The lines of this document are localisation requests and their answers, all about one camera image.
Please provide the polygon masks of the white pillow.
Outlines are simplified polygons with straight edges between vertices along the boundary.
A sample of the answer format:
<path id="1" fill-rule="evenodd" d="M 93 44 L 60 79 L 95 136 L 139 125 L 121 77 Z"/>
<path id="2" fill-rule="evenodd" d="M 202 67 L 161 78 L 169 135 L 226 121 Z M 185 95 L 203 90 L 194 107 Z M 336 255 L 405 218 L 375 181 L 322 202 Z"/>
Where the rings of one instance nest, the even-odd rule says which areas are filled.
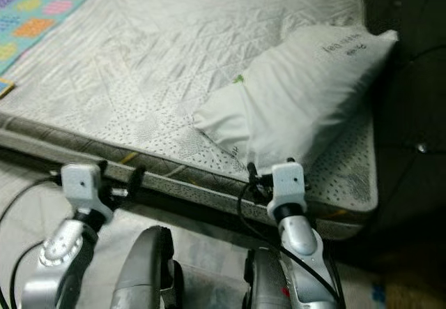
<path id="1" fill-rule="evenodd" d="M 394 29 L 294 29 L 232 83 L 211 91 L 192 114 L 192 125 L 260 173 L 288 159 L 309 168 L 354 117 L 398 42 Z"/>

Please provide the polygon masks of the colourful children's board book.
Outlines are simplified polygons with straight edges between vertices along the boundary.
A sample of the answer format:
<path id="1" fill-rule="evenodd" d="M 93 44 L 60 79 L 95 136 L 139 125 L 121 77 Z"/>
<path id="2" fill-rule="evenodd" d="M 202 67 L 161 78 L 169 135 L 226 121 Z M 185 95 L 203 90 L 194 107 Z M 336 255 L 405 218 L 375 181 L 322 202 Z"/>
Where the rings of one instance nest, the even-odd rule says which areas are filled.
<path id="1" fill-rule="evenodd" d="M 6 79 L 6 77 L 0 77 L 0 99 L 7 96 L 16 86 L 13 80 Z"/>

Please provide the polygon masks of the dark bed base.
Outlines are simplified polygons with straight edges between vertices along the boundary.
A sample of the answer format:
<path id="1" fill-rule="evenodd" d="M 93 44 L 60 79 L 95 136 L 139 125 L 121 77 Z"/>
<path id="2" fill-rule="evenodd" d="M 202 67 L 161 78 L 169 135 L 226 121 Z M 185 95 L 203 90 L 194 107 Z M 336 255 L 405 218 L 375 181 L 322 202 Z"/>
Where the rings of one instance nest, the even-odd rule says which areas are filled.
<path id="1" fill-rule="evenodd" d="M 210 223 L 232 232 L 248 233 L 237 220 L 237 207 L 242 208 L 243 216 L 257 228 L 272 226 L 264 204 L 257 204 L 249 198 L 237 202 L 237 194 L 246 185 L 237 179 L 225 179 L 207 171 L 185 167 L 172 177 L 172 163 L 143 153 L 126 153 L 118 149 L 100 147 L 99 153 L 93 152 L 95 143 L 85 140 L 86 152 L 69 149 L 47 141 L 2 130 L 0 146 L 10 149 L 20 156 L 31 157 L 31 162 L 41 165 L 66 165 L 66 163 L 98 163 L 107 161 L 103 178 L 114 183 L 125 183 L 132 172 L 146 167 L 146 175 L 139 185 L 136 197 L 128 198 L 127 205 L 142 204 L 155 209 L 171 211 L 176 216 Z"/>

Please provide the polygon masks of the grey robot left leg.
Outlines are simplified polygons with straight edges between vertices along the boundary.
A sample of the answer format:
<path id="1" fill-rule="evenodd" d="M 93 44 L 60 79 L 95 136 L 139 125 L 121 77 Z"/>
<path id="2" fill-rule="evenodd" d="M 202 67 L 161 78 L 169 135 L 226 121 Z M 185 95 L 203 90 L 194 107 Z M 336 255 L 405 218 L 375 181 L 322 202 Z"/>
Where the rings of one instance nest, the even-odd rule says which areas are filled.
<path id="1" fill-rule="evenodd" d="M 173 255 L 170 229 L 145 229 L 125 258 L 109 309 L 183 309 L 184 275 Z"/>

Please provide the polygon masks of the grey robot leg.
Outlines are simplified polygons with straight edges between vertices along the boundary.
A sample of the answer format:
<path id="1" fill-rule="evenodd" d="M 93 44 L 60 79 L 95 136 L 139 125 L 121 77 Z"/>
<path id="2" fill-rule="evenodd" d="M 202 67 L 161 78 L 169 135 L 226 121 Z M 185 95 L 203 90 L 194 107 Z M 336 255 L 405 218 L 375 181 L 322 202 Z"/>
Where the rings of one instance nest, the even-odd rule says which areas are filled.
<path id="1" fill-rule="evenodd" d="M 242 309 L 292 309 L 286 275 L 275 251 L 249 249 L 243 280 L 249 287 L 243 297 Z"/>
<path id="2" fill-rule="evenodd" d="M 170 229 L 145 229 L 125 258 L 109 309 L 183 309 L 184 275 L 173 255 Z"/>

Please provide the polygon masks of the grey robot right leg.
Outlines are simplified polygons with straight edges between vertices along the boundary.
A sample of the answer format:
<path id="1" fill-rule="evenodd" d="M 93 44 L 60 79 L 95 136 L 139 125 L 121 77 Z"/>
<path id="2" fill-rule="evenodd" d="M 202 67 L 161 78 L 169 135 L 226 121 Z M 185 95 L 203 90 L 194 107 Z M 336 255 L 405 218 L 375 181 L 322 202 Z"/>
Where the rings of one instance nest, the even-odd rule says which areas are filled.
<path id="1" fill-rule="evenodd" d="M 275 251 L 249 249 L 243 280 L 249 287 L 243 297 L 242 309 L 292 309 L 286 275 Z"/>

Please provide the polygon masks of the grey quilted mattress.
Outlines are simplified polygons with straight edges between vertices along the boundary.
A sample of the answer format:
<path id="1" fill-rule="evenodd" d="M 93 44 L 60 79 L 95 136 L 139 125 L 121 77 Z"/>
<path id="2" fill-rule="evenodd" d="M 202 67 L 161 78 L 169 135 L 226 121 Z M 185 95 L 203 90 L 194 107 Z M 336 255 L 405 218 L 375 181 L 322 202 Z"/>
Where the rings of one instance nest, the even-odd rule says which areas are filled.
<path id="1" fill-rule="evenodd" d="M 232 83 L 294 29 L 361 25 L 363 0 L 86 0 L 4 77 L 0 145 L 56 163 L 109 161 L 125 179 L 235 213 L 245 167 L 191 124 L 207 94 Z"/>

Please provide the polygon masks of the black tufted headboard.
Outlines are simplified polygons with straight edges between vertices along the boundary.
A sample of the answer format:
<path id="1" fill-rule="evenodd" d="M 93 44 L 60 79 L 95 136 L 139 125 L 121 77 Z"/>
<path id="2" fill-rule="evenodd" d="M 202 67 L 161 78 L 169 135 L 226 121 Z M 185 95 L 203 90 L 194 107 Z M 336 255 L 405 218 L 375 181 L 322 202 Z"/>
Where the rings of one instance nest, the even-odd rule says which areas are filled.
<path id="1" fill-rule="evenodd" d="M 446 214 L 446 0 L 365 0 L 399 39 L 371 89 L 379 206 L 361 236 L 375 265 L 401 260 Z"/>

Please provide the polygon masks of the teal sheet with coloured shapes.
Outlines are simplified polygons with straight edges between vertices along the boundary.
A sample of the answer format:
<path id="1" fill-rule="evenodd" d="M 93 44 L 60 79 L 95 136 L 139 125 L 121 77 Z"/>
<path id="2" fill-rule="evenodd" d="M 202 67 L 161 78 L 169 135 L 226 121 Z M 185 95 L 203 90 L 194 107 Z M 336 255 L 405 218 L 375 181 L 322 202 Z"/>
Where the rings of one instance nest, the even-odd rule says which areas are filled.
<path id="1" fill-rule="evenodd" d="M 0 75 L 86 0 L 0 0 Z"/>

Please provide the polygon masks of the brown floor mat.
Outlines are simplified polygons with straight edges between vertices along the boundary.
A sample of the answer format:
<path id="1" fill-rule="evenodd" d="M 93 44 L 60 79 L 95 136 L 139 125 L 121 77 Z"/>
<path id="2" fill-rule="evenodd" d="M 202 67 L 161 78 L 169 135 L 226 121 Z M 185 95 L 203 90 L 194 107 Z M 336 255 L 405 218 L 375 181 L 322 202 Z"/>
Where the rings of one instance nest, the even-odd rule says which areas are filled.
<path id="1" fill-rule="evenodd" d="M 446 309 L 446 276 L 406 271 L 382 279 L 387 309 Z"/>

